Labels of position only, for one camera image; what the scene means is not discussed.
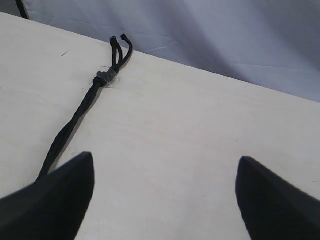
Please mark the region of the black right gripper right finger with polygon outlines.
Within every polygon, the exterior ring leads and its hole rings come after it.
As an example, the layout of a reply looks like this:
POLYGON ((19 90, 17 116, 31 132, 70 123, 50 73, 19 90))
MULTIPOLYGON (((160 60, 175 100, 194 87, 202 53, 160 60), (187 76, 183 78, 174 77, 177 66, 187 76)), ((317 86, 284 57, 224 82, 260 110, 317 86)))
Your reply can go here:
POLYGON ((238 207, 252 240, 318 240, 320 202, 249 156, 238 164, 238 207))

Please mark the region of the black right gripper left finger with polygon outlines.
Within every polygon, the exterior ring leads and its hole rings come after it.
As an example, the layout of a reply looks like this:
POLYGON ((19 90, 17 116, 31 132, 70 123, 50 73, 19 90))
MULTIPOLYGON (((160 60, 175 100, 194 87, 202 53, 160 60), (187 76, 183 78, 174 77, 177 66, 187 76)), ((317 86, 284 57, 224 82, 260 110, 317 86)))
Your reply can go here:
POLYGON ((95 187, 92 154, 83 152, 49 175, 0 200, 2 240, 74 240, 95 187))

